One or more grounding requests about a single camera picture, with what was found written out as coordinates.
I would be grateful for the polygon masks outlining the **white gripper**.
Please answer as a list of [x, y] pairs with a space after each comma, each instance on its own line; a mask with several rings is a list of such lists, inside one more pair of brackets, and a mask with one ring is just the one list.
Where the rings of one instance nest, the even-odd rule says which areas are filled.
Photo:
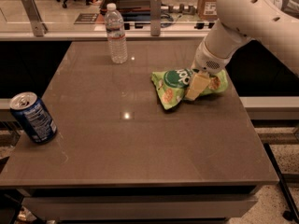
[[191, 82], [185, 93], [185, 100], [194, 101], [209, 85], [209, 74], [217, 74], [225, 68], [232, 57], [231, 51], [220, 49], [212, 52], [203, 40], [194, 55], [191, 69], [197, 69], [199, 73], [192, 75]]

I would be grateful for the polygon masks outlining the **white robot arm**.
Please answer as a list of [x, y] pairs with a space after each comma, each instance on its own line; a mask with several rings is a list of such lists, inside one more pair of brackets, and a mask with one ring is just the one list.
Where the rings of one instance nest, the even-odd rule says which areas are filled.
[[240, 96], [299, 94], [299, 20], [282, 0], [217, 0], [218, 19], [192, 67], [226, 70]]

